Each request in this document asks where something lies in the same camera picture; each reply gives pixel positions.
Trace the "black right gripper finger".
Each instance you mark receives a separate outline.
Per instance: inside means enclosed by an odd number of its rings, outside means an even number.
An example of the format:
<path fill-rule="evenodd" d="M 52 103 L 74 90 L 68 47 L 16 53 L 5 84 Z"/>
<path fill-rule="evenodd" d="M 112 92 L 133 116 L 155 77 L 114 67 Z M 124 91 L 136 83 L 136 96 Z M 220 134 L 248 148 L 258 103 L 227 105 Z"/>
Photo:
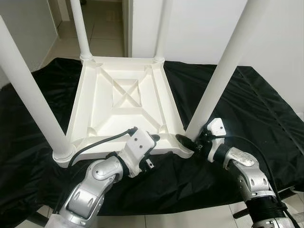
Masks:
<path fill-rule="evenodd" d="M 195 152 L 195 143 L 191 139 L 181 134 L 177 134 L 175 137 L 178 143 L 180 143 L 184 148 L 191 152 Z"/>

